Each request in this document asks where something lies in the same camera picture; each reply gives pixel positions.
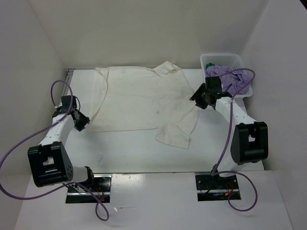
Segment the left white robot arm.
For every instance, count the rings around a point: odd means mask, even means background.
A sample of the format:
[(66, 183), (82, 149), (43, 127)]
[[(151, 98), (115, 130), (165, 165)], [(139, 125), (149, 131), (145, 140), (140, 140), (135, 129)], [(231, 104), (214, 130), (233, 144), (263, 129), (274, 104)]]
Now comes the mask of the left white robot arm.
[(89, 192), (95, 188), (96, 180), (90, 167), (73, 166), (65, 149), (65, 144), (73, 129), (82, 131), (90, 119), (77, 109), (65, 116), (65, 110), (59, 107), (52, 116), (52, 125), (44, 139), (30, 147), (27, 156), (34, 183), (44, 187), (69, 182)]

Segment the white plastic laundry basket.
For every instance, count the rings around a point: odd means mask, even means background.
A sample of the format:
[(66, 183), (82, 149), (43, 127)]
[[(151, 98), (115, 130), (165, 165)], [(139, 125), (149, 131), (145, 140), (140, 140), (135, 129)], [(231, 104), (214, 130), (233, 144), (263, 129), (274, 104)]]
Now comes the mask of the white plastic laundry basket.
[(200, 56), (203, 77), (206, 78), (206, 66), (209, 63), (219, 66), (228, 66), (230, 69), (244, 68), (240, 55), (231, 53), (208, 53)]

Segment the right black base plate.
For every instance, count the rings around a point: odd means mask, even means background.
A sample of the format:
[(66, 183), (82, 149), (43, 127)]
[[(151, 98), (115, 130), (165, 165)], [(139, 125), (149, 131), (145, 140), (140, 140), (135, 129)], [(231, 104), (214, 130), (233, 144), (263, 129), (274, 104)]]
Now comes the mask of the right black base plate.
[(214, 176), (209, 172), (196, 173), (197, 199), (203, 201), (240, 200), (239, 186), (235, 175), (229, 177)]

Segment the white t shirt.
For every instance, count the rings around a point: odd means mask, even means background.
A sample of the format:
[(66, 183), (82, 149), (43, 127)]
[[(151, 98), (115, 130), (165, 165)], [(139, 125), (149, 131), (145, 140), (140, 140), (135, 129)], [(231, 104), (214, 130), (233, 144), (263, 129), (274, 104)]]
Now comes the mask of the white t shirt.
[(90, 102), (92, 132), (157, 129), (161, 143), (188, 149), (199, 110), (182, 69), (171, 62), (96, 68)]

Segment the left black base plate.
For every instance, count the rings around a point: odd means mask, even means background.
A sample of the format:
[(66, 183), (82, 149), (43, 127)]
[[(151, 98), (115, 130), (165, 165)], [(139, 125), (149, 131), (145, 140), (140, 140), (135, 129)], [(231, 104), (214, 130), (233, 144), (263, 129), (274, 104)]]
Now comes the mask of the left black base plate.
[[(94, 174), (94, 184), (84, 185), (90, 190), (97, 198), (103, 203), (110, 202), (110, 191), (111, 191), (111, 174)], [(66, 204), (84, 204), (84, 203), (97, 203), (97, 200), (82, 187), (78, 185), (70, 185), (67, 190)]]

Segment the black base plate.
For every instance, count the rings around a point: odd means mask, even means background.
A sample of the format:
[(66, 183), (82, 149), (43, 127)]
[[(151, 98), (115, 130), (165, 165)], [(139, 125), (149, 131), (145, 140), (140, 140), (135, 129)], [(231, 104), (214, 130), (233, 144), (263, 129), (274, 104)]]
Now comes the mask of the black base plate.
[[(94, 184), (84, 185), (90, 190), (97, 198), (103, 203), (110, 202), (110, 191), (111, 191), (111, 174), (94, 174)], [(67, 190), (66, 204), (84, 204), (84, 203), (97, 203), (97, 200), (82, 187), (78, 185), (70, 185)]]
[(203, 201), (240, 200), (239, 186), (235, 175), (229, 177), (214, 176), (209, 172), (196, 173), (197, 199)]

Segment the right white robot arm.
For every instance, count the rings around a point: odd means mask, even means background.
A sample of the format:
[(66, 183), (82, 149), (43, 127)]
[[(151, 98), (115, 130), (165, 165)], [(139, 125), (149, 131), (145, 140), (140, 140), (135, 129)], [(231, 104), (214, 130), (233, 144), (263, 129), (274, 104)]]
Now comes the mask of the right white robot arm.
[(243, 165), (267, 159), (267, 124), (250, 117), (230, 93), (222, 92), (220, 86), (209, 88), (202, 83), (190, 100), (201, 109), (212, 107), (229, 123), (224, 149), (211, 172), (213, 187), (222, 188), (227, 183), (227, 177), (241, 171)]

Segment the green t shirt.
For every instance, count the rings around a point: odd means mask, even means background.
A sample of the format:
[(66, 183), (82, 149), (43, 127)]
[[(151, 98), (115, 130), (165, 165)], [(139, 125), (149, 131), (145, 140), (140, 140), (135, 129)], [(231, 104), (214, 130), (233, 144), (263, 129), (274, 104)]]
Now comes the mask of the green t shirt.
[(208, 69), (209, 67), (212, 67), (212, 66), (215, 66), (215, 64), (213, 64), (213, 63), (208, 63), (208, 64), (206, 64), (205, 69)]

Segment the purple t shirt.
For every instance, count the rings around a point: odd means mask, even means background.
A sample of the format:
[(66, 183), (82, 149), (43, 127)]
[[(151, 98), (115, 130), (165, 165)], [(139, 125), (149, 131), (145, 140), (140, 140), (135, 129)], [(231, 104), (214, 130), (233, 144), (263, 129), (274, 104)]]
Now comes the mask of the purple t shirt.
[(245, 70), (237, 70), (230, 73), (231, 69), (228, 66), (209, 66), (206, 71), (206, 77), (216, 77), (219, 76), (222, 83), (222, 91), (229, 92), (230, 94), (235, 94), (243, 86), (243, 88), (238, 95), (244, 95), (247, 93), (249, 85), (247, 83), (251, 80), (251, 76), (247, 74)]

